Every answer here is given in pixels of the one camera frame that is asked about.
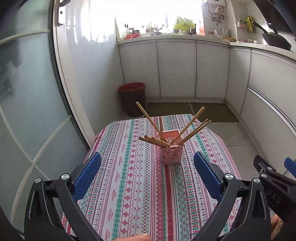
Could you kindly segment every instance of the countertop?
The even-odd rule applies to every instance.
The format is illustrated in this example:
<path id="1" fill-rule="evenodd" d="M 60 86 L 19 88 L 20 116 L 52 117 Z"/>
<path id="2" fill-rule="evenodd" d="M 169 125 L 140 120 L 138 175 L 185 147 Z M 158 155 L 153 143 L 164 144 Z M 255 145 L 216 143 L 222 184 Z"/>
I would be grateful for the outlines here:
<path id="1" fill-rule="evenodd" d="M 258 49 L 258 50 L 276 53 L 276 54 L 282 55 L 284 57 L 287 57 L 293 61 L 296 61 L 296 53 L 293 53 L 291 51 L 287 51 L 287 50 L 284 50 L 281 48 L 277 48 L 277 47 L 273 47 L 273 46 L 269 46 L 269 45 L 263 45 L 263 44 L 228 42 L 228 41 L 223 41 L 223 40 L 219 40 L 219 39 L 207 38 L 207 37 L 199 36 L 199 35 L 190 36 L 190 35 L 168 34 L 168 35 L 157 35 L 157 36 L 145 36 L 145 37 L 140 37 L 140 38 L 118 41 L 117 44 L 124 45 L 124 44 L 128 44 L 128 43 L 141 42 L 141 41 L 147 41 L 147 40 L 165 40 L 165 39 L 197 40 L 197 41 L 218 43 L 218 44 L 228 45 L 228 46 L 233 46 L 233 47 L 236 46 L 236 47 Z"/>

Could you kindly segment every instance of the white cabinet door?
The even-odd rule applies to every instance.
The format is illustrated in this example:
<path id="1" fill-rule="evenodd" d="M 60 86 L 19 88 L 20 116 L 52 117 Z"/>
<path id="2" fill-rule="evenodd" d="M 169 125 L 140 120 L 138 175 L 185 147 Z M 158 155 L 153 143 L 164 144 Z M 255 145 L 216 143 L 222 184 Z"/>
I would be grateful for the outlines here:
<path id="1" fill-rule="evenodd" d="M 121 45 L 124 82 L 146 84 L 146 97 L 160 98 L 156 42 Z"/>
<path id="2" fill-rule="evenodd" d="M 230 49 L 229 75 L 225 99 L 240 114 L 250 70 L 250 50 Z"/>
<path id="3" fill-rule="evenodd" d="M 196 45 L 193 42 L 157 42 L 161 97 L 194 97 Z"/>
<path id="4" fill-rule="evenodd" d="M 296 62 L 252 50 L 249 85 L 275 103 L 296 124 Z"/>
<path id="5" fill-rule="evenodd" d="M 229 47 L 196 43 L 196 98 L 224 99 L 227 88 Z"/>
<path id="6" fill-rule="evenodd" d="M 260 143 L 270 164 L 283 174 L 286 171 L 285 158 L 296 159 L 295 130 L 266 98 L 250 87 L 241 117 Z"/>

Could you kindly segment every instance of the pink container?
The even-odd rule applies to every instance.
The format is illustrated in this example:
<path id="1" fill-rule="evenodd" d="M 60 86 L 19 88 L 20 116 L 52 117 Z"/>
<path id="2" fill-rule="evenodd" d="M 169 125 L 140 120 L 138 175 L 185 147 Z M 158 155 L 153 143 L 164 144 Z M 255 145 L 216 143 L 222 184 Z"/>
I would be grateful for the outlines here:
<path id="1" fill-rule="evenodd" d="M 164 131 L 163 137 L 170 143 L 179 133 L 179 130 Z M 178 143 L 181 140 L 182 138 L 179 137 L 175 143 Z M 182 151 L 183 144 L 169 147 L 160 147 L 159 152 L 163 165 L 181 163 Z"/>

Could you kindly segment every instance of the baseboard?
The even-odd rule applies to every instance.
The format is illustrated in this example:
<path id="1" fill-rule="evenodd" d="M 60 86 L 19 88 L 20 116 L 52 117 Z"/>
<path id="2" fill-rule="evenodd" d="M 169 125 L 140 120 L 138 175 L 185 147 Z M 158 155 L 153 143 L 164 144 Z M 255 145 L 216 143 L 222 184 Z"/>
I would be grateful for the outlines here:
<path id="1" fill-rule="evenodd" d="M 146 98 L 147 103 L 169 103 L 169 102 L 193 102 L 193 103 L 219 103 L 223 104 L 223 99 L 198 99 L 198 98 Z"/>
<path id="2" fill-rule="evenodd" d="M 235 115 L 235 117 L 239 120 L 240 124 L 242 125 L 242 127 L 244 128 L 244 130 L 246 131 L 246 133 L 248 134 L 248 136 L 250 137 L 251 141 L 253 142 L 258 154 L 266 161 L 266 155 L 264 153 L 264 151 L 262 150 L 262 147 L 260 145 L 260 143 L 258 142 L 258 140 L 256 139 L 255 135 L 253 134 L 253 132 L 249 129 L 249 127 L 247 126 L 247 124 L 245 123 L 245 121 L 241 118 L 241 116 L 236 112 L 236 110 L 232 107 L 232 105 L 227 102 L 225 100 L 224 102 L 228 108 L 232 111 L 232 113 Z"/>

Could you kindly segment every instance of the blue gripper pad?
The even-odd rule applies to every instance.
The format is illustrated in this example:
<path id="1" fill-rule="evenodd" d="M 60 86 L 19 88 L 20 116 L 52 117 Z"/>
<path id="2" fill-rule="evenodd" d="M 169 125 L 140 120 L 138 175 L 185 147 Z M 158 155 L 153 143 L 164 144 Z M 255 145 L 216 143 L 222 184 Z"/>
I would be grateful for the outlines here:
<path id="1" fill-rule="evenodd" d="M 293 162 L 289 157 L 287 157 L 284 161 L 285 168 L 296 178 L 296 163 Z"/>
<path id="2" fill-rule="evenodd" d="M 193 163 L 211 197 L 220 202 L 223 197 L 223 185 L 210 167 L 210 165 L 215 164 L 209 163 L 201 151 L 198 151 L 194 154 Z"/>
<path id="3" fill-rule="evenodd" d="M 101 155 L 96 152 L 73 183 L 72 198 L 74 202 L 83 199 L 100 166 Z"/>

